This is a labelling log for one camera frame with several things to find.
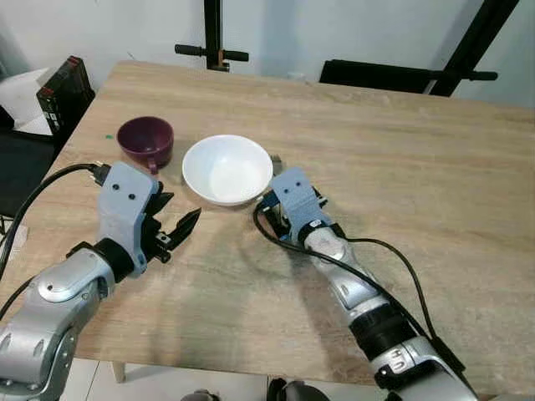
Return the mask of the thin black metal stand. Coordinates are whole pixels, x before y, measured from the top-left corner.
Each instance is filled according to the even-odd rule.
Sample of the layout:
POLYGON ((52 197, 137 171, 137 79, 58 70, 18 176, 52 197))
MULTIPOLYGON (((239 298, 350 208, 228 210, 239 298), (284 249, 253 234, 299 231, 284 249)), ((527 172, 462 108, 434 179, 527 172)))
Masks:
POLYGON ((204 39, 206 46, 192 46, 176 43, 173 51, 181 56, 203 57, 206 69, 229 72, 229 61, 248 62, 249 54, 245 51, 232 51, 222 48, 222 1, 203 0, 204 39))

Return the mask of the black side unit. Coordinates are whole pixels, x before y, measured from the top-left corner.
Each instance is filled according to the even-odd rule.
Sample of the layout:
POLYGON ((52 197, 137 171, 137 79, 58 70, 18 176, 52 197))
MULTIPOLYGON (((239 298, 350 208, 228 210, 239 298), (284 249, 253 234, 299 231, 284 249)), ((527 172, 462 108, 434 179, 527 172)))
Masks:
POLYGON ((54 160, 53 137, 0 129, 0 216, 16 216, 54 160))

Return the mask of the black case red trim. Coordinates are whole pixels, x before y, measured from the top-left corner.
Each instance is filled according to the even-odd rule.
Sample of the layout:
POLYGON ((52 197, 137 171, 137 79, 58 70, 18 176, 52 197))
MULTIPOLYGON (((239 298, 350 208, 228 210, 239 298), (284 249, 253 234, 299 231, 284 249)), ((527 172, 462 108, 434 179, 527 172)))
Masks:
POLYGON ((53 136, 72 134, 94 97, 84 60, 77 56, 68 56, 37 92, 53 136))

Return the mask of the wooden table leg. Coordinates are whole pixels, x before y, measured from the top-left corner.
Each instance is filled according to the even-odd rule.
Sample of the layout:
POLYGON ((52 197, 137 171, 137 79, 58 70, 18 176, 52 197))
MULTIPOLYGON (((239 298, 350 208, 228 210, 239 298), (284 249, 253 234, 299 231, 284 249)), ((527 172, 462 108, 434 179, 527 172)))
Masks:
POLYGON ((124 384, 129 381, 126 373, 126 363, 117 362, 117 360, 112 360, 110 363, 112 378, 114 378, 117 384, 124 384))

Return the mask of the white paper sheet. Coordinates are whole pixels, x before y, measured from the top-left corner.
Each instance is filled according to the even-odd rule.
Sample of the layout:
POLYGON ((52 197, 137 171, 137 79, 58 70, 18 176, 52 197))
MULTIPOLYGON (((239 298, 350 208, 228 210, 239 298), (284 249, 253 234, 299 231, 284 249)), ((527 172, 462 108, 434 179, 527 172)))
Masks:
POLYGON ((51 136, 37 97, 50 73, 51 69, 37 69, 0 80, 0 106, 13 118, 15 130, 51 136))

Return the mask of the wide black metal stand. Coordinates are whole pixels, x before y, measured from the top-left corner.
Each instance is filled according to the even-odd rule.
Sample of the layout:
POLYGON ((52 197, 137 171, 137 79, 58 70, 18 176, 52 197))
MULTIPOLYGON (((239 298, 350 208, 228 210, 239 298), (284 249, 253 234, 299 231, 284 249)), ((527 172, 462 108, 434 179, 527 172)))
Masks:
POLYGON ((457 48, 452 51, 450 60, 441 70, 331 58, 324 62, 318 82, 450 97, 463 80, 494 81, 498 73, 477 70, 476 66, 492 46, 493 39, 500 33, 519 1, 482 0, 457 48))

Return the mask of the white bowl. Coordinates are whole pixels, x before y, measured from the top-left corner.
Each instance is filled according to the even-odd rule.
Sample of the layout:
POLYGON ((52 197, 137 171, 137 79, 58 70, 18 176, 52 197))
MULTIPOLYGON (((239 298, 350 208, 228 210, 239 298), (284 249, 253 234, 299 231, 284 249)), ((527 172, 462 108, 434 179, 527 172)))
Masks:
POLYGON ((210 136, 184 154, 182 176, 198 197, 218 206, 238 206, 267 189, 273 177, 273 161, 252 139, 210 136))

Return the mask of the maroon cup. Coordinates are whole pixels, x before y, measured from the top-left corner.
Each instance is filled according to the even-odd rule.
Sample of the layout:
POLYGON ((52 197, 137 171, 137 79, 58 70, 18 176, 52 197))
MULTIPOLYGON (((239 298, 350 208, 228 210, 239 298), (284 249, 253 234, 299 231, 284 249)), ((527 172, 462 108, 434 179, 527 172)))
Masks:
POLYGON ((130 119, 119 127, 115 137, 123 154, 143 165, 151 175, 158 175, 171 162, 175 130, 164 119, 130 119))

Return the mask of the grey robot foot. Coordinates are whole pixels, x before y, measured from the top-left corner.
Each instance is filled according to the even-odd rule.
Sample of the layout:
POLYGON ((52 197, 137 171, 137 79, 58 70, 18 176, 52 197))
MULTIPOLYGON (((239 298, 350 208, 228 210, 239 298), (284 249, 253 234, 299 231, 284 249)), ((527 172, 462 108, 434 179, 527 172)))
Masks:
POLYGON ((302 379, 288 381, 284 378, 272 378, 267 383, 265 401, 304 401, 302 379))
POLYGON ((221 401, 217 394, 211 393, 207 389, 197 389, 191 393, 184 394, 180 401, 221 401))

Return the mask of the grey robot left foot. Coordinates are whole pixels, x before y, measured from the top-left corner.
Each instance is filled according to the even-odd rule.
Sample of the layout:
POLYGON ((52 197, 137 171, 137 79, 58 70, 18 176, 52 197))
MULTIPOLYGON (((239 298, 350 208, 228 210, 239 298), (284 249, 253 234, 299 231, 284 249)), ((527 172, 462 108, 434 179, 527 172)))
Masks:
POLYGON ((184 394, 180 401, 221 401, 217 394, 211 393, 207 389, 197 389, 191 393, 184 394))

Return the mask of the grey robot right foot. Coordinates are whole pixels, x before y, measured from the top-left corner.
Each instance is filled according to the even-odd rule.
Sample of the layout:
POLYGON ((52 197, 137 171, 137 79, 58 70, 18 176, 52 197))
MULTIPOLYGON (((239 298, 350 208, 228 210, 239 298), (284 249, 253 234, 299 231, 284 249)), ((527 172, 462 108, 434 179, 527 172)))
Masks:
POLYGON ((302 379, 288 381, 284 378, 272 378, 267 383, 265 401, 304 401, 302 379))

